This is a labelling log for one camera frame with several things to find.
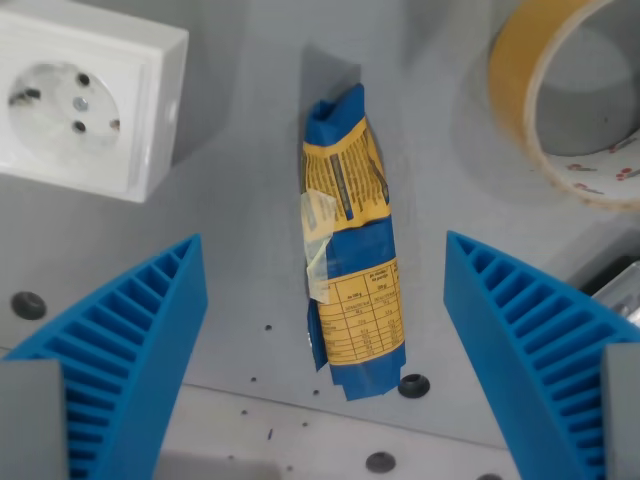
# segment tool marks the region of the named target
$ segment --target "metal object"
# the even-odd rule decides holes
[[[602,411],[608,480],[640,478],[639,344],[609,345],[602,359]]]
[[[0,362],[0,425],[0,478],[69,478],[64,383],[57,361]]]
[[[640,326],[640,262],[632,263],[593,298]]]
[[[82,97],[76,97],[73,99],[73,108],[79,112],[86,112],[89,109],[89,102]]]

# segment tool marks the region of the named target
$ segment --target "ribbed blue plastic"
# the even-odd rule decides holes
[[[444,301],[523,480],[604,480],[600,361],[640,330],[515,258],[449,232]]]
[[[89,295],[5,357],[60,361],[70,479],[152,478],[206,308],[194,236]]]

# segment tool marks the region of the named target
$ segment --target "cardboard tape core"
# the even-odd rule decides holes
[[[549,68],[567,39],[616,0],[527,0],[500,33],[489,65],[489,94],[500,124],[555,186],[585,202],[640,209],[640,134],[596,153],[546,153],[538,100]]]

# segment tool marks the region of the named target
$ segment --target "socket hole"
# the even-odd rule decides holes
[[[89,75],[87,75],[86,73],[79,73],[76,77],[76,80],[78,81],[78,85],[80,85],[81,87],[88,87],[91,83]]]
[[[78,122],[78,121],[73,122],[73,125],[71,126],[71,128],[76,133],[84,133],[84,132],[87,131],[86,125],[84,123]]]

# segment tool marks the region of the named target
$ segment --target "nutrition facts label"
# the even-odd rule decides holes
[[[362,363],[402,345],[396,259],[329,280],[329,303],[318,312],[331,365]]]

